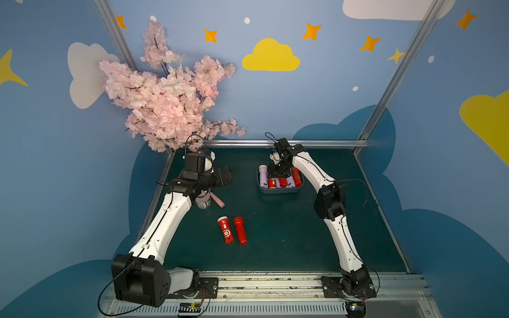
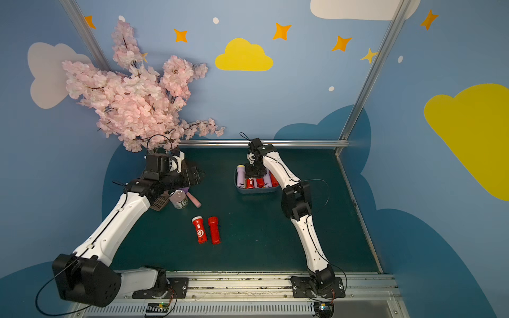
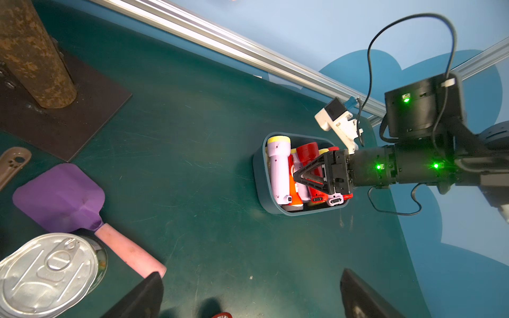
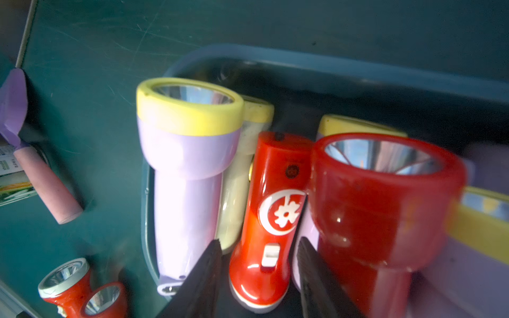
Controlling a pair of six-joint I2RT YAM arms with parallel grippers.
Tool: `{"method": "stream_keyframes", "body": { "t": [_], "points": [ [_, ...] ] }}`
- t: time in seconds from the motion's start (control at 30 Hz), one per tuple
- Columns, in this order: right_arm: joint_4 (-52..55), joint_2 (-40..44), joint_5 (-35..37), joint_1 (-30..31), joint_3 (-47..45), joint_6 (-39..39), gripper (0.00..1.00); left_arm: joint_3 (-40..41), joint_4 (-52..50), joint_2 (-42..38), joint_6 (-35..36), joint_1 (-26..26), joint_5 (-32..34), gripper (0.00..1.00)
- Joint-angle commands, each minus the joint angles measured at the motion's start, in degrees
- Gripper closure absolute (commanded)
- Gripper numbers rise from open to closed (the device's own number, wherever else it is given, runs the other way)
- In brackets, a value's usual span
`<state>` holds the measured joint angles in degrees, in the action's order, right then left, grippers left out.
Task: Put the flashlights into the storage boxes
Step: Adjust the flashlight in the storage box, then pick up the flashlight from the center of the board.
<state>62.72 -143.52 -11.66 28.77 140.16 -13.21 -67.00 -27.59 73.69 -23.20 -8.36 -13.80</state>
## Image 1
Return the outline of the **red flashlight slanted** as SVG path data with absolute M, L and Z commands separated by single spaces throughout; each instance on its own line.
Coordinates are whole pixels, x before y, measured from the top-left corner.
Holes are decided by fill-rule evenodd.
M 300 188 L 303 184 L 303 181 L 302 181 L 301 173 L 298 168 L 294 167 L 292 169 L 292 177 L 294 179 L 295 186 L 297 188 Z

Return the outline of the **blue-grey plastic storage box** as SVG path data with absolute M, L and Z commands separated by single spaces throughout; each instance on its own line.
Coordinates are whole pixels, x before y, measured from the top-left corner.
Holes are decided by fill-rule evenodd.
M 302 174 L 296 168 L 287 178 L 270 178 L 269 167 L 260 165 L 257 169 L 258 190 L 266 195 L 297 193 L 304 185 Z

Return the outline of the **red flashlight white logo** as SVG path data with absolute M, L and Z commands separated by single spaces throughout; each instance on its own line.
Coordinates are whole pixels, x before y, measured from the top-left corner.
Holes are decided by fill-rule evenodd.
M 268 184 L 269 184 L 269 189 L 276 189 L 277 188 L 277 183 L 276 183 L 276 180 L 275 179 L 269 179 L 268 180 Z

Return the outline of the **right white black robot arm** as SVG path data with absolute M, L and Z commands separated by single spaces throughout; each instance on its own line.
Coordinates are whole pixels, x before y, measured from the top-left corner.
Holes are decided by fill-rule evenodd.
M 351 236 L 347 216 L 346 184 L 329 176 L 315 163 L 301 144 L 291 145 L 285 138 L 274 141 L 275 152 L 269 173 L 275 178 L 287 177 L 293 168 L 299 170 L 313 186 L 317 196 L 314 210 L 330 231 L 341 267 L 341 298 L 369 299 L 377 296 L 368 266 L 359 256 Z

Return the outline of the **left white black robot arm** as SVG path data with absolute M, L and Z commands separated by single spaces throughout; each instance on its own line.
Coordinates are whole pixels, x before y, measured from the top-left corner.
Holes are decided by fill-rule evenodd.
M 164 268 L 164 259 L 180 222 L 193 204 L 204 204 L 213 188 L 233 182 L 234 173 L 218 168 L 214 152 L 205 149 L 184 155 L 184 168 L 164 184 L 166 195 L 158 213 L 128 254 L 118 254 L 111 265 L 109 283 L 119 301 L 160 307 L 177 293 L 186 297 L 205 295 L 198 270 L 181 266 Z

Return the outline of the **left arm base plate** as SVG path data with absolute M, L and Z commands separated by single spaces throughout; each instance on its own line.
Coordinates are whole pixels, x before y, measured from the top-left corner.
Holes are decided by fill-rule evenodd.
M 187 290 L 175 291 L 168 295 L 168 299 L 216 299 L 219 291 L 219 278 L 199 278 L 197 284 L 193 284 Z

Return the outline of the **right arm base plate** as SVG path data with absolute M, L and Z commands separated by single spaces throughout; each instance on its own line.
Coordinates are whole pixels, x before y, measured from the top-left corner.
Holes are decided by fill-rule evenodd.
M 377 292 L 370 278 L 355 280 L 354 277 L 322 276 L 320 278 L 325 298 L 376 298 Z

